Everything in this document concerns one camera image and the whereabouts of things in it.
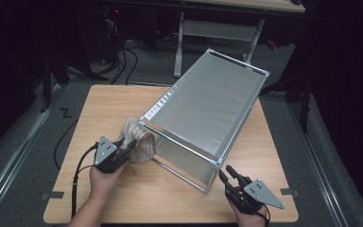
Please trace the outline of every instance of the hand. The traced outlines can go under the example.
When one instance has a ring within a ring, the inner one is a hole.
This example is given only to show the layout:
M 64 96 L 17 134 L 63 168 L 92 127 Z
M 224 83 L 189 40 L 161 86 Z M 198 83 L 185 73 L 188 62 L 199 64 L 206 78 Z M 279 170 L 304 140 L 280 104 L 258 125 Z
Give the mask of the hand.
M 118 184 L 119 177 L 126 164 L 120 166 L 114 173 L 102 173 L 96 167 L 90 169 L 90 197 L 106 200 Z
M 240 213 L 240 211 L 235 207 L 235 205 L 229 201 L 229 204 L 231 205 L 232 209 L 234 210 L 235 217 L 237 219 L 237 223 L 239 227 L 264 227 L 265 226 L 265 220 L 258 215 L 247 215 Z M 267 216 L 267 208 L 265 206 L 262 206 L 261 209 L 258 211 L 263 216 Z

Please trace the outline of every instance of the black cable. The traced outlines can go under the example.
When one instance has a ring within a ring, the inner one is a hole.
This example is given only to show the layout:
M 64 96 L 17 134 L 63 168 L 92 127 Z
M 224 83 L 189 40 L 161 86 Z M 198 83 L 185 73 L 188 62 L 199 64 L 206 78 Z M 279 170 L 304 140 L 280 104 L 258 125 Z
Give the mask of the black cable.
M 269 212 L 268 207 L 265 204 L 264 204 L 264 206 L 265 206 L 265 208 L 267 208 L 269 218 L 267 218 L 266 215 L 259 213 L 258 211 L 255 211 L 255 214 L 257 214 L 259 217 L 263 218 L 265 220 L 265 227 L 268 227 L 269 223 L 270 223 L 270 212 Z
M 92 167 L 92 166 L 94 166 L 94 165 L 85 166 L 85 167 L 81 168 L 81 169 L 78 171 L 78 173 L 80 173 L 83 169 L 86 169 L 86 168 L 88 168 L 88 167 Z
M 122 68 L 124 68 L 125 67 L 125 64 L 120 59 L 119 59 L 119 62 L 122 64 Z M 120 74 L 120 65 L 117 67 L 117 71 L 115 73 L 115 76 L 113 76 L 113 78 L 116 77 L 119 74 Z
M 129 51 L 131 54 L 133 54 L 134 55 L 134 57 L 135 57 L 135 63 L 134 63 L 134 66 L 132 67 L 132 69 L 131 69 L 131 71 L 129 72 L 129 74 L 128 74 L 128 76 L 126 77 L 126 85 L 128 85 L 129 84 L 129 78 L 130 78 L 130 76 L 131 76 L 131 73 L 134 71 L 134 69 L 135 69 L 135 67 L 137 66 L 137 63 L 138 63 L 138 57 L 137 57 L 137 55 L 133 52 L 133 51 L 131 51 L 131 50 L 129 50 L 129 49 L 125 49 L 126 51 Z
M 90 147 L 89 149 L 87 149 L 87 151 L 85 151 L 85 153 L 81 156 L 80 161 L 78 162 L 78 167 L 76 168 L 76 173 L 75 173 L 75 177 L 73 178 L 73 187 L 72 187 L 72 218 L 75 216 L 76 214 L 76 209 L 77 209 L 77 198 L 78 198 L 78 174 L 79 172 L 86 168 L 82 168 L 81 164 L 84 161 L 85 156 L 87 156 L 87 154 L 89 154 L 93 149 L 97 149 L 98 148 L 98 142 L 95 142 L 95 144 Z
M 117 73 L 116 75 L 113 76 L 112 81 L 111 81 L 111 84 L 115 84 L 116 83 L 117 79 L 120 77 L 120 75 L 123 73 L 123 71 L 126 68 L 126 53 L 125 53 L 125 49 L 122 49 L 122 53 L 123 53 L 123 58 L 124 58 L 125 62 L 123 64 L 122 70 L 120 70 L 119 73 Z
M 67 130 L 63 133 L 63 135 L 60 137 L 60 140 L 58 141 L 57 145 L 55 146 L 55 149 L 54 149 L 54 162 L 55 162 L 55 166 L 57 167 L 58 170 L 61 170 L 61 167 L 59 166 L 59 163 L 58 163 L 58 160 L 57 160 L 57 152 L 58 152 L 59 144 L 61 143 L 64 136 L 67 134 L 67 132 L 69 132 L 70 129 L 72 129 L 73 126 L 75 126 L 77 122 L 78 122 L 78 119 L 75 122 L 73 122 L 73 124 L 71 126 L 69 126 L 69 128 L 67 128 Z
M 170 30 L 170 32 L 169 32 L 169 34 L 167 35 L 167 36 L 165 36 L 164 38 L 162 38 L 162 39 L 160 39 L 160 40 L 157 40 L 158 42 L 159 41 L 165 41 L 165 40 L 170 40 L 170 39 L 174 39 L 174 38 L 176 38 L 176 37 L 178 37 L 179 35 L 176 35 L 176 36 L 174 36 L 174 37 L 170 37 L 172 34 L 173 34 L 173 32 L 175 31 L 175 29 L 176 29 L 176 25 L 178 24 L 178 21 L 179 21 L 179 12 L 178 13 L 176 13 L 176 19 L 175 19 L 175 23 L 173 24 L 173 27 L 172 27 L 172 29 Z

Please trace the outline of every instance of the white cloth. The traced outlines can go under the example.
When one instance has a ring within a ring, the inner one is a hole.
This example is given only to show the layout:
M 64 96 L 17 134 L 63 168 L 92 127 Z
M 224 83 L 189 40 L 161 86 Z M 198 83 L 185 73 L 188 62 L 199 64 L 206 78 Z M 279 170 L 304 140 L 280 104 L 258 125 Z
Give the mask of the white cloth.
M 130 163 L 143 163 L 155 156 L 155 136 L 151 131 L 141 126 L 137 119 L 130 117 L 126 121 L 117 140 L 123 137 L 125 137 L 125 141 L 121 146 L 122 149 L 126 148 L 134 139 L 137 140 L 137 145 L 130 151 Z

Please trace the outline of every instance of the person's left hand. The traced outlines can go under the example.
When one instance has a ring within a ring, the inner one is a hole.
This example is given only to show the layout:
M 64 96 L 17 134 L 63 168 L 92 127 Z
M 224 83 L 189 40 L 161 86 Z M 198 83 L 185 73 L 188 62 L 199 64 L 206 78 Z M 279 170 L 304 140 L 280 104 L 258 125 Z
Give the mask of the person's left hand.
M 106 200 L 118 185 L 120 174 L 126 164 L 120 166 L 114 173 L 102 173 L 96 167 L 90 169 L 90 197 Z

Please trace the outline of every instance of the gray carpet floor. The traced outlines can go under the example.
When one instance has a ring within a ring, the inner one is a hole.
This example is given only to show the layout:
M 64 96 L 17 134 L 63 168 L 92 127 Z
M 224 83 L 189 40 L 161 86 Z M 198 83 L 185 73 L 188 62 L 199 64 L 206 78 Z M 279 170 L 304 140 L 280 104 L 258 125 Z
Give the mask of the gray carpet floor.
M 208 47 L 239 59 L 242 54 L 241 51 L 247 49 L 246 46 L 245 43 L 226 43 L 220 40 L 213 40 L 209 44 L 187 42 L 184 47 L 183 72 Z M 134 51 L 138 57 L 136 67 L 130 75 L 130 84 L 172 85 L 177 81 L 172 76 L 176 48 L 174 43 L 165 42 L 151 47 L 137 42 L 129 42 L 126 43 L 126 47 Z M 271 74 L 266 83 L 266 85 L 270 85 L 278 81 L 293 50 L 293 45 L 283 46 L 276 50 L 258 45 L 251 64 L 270 71 Z M 126 75 L 131 71 L 136 61 L 130 53 L 126 53 L 126 55 L 127 64 L 124 74 L 115 84 L 125 83 Z M 98 63 L 92 63 L 92 65 L 94 70 L 106 67 L 106 65 L 99 65 Z M 116 70 L 114 69 L 104 76 L 111 79 Z M 90 87 L 98 83 L 109 82 L 72 76 L 71 82 L 67 86 L 60 87 L 54 93 L 56 101 L 49 108 L 48 116 L 31 143 L 22 167 L 0 201 L 0 226 L 54 226 L 43 221 L 43 212 L 47 205 L 47 200 L 43 199 L 43 194 L 52 190 L 58 175 L 54 162 L 54 150 L 57 149 L 56 158 L 61 164 L 73 134 L 74 127 L 72 125 L 81 113 Z M 41 116 L 42 86 L 37 87 L 35 92 L 37 100 L 0 140 L 0 174 L 10 157 L 21 146 L 38 117 Z M 336 226 L 320 190 L 314 170 L 310 165 L 301 130 L 295 124 L 283 95 L 284 93 L 281 92 L 272 92 L 260 96 L 260 100 L 288 183 L 299 193 L 294 201 L 300 217 L 294 223 L 271 223 L 270 226 Z M 307 136 L 310 138 L 325 174 L 336 192 L 348 225 L 363 226 L 362 199 L 330 141 L 313 98 L 310 107 Z

